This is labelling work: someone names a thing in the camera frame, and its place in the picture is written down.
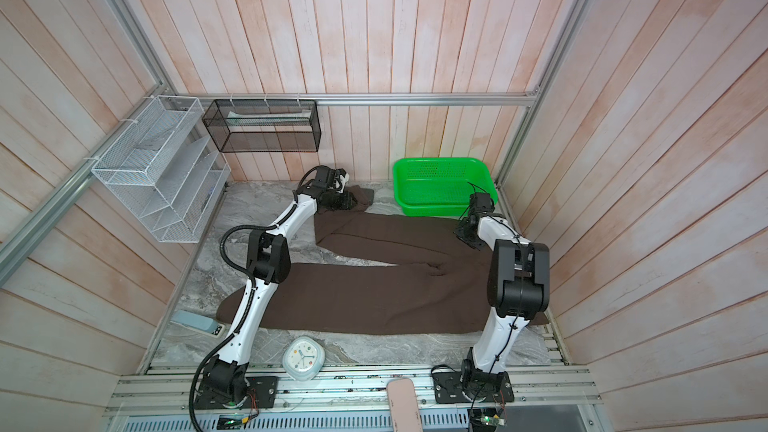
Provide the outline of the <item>white alarm clock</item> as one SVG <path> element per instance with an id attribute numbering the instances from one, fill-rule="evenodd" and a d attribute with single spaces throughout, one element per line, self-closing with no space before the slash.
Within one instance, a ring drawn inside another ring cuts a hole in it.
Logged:
<path id="1" fill-rule="evenodd" d="M 297 337 L 286 349 L 282 365 L 295 381 L 312 380 L 322 369 L 326 359 L 324 347 L 308 336 Z"/>

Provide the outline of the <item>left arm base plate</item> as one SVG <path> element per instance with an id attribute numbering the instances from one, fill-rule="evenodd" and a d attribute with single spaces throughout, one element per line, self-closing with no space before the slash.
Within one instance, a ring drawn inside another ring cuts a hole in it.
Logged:
<path id="1" fill-rule="evenodd" d="M 237 377 L 233 382 L 203 378 L 195 392 L 195 410 L 269 409 L 274 406 L 277 376 Z"/>

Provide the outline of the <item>brown trousers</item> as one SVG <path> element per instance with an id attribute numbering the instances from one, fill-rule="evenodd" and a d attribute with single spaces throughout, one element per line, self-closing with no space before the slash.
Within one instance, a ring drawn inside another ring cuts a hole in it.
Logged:
<path id="1" fill-rule="evenodd" d="M 289 240 L 291 268 L 260 328 L 346 334 L 463 334 L 484 329 L 492 252 L 454 234 L 459 219 L 321 208 Z M 216 316 L 232 324 L 244 287 Z"/>

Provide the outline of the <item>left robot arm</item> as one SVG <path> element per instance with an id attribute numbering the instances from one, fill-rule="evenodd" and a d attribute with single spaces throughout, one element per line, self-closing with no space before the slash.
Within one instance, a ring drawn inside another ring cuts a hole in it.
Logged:
<path id="1" fill-rule="evenodd" d="M 297 187 L 290 206 L 265 226 L 241 225 L 225 232 L 219 242 L 224 262 L 246 277 L 240 304 L 227 336 L 209 352 L 193 375 L 189 406 L 207 401 L 226 408 L 238 408 L 248 399 L 246 380 L 256 332 L 278 285 L 287 279 L 291 268 L 289 240 L 312 218 L 322 205 L 346 207 L 352 196 L 346 191 L 348 175 L 333 169 L 328 180 L 313 178 Z M 243 265 L 227 254 L 228 238 L 248 231 L 248 248 Z"/>

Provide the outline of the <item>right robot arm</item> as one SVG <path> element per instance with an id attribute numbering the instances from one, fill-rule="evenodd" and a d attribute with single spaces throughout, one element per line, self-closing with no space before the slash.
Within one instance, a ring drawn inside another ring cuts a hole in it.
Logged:
<path id="1" fill-rule="evenodd" d="M 486 400 L 504 393 L 506 361 L 516 339 L 548 308 L 550 251 L 543 243 L 523 238 L 496 215 L 463 218 L 456 235 L 474 248 L 487 245 L 492 252 L 487 281 L 489 316 L 461 372 L 465 396 Z"/>

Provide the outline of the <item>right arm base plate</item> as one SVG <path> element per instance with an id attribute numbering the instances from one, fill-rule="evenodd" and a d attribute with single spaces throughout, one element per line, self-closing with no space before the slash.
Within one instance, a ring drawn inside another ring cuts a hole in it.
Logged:
<path id="1" fill-rule="evenodd" d="M 453 370 L 431 373 L 435 400 L 439 404 L 495 402 L 512 403 L 515 395 L 509 375 L 475 373 L 464 379 L 463 374 Z"/>

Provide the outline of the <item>pink flat device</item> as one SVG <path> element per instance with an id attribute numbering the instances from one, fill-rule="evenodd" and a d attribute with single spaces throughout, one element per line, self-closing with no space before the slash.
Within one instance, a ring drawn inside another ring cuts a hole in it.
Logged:
<path id="1" fill-rule="evenodd" d="M 386 387 L 392 427 L 395 432 L 422 432 L 423 425 L 414 383 L 397 378 Z"/>

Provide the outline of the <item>green plastic basket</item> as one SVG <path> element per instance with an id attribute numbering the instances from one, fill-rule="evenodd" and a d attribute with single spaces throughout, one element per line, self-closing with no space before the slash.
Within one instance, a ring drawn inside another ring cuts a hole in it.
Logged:
<path id="1" fill-rule="evenodd" d="M 459 217 L 474 193 L 498 194 L 485 163 L 474 158 L 404 158 L 392 168 L 394 197 L 410 217 Z"/>

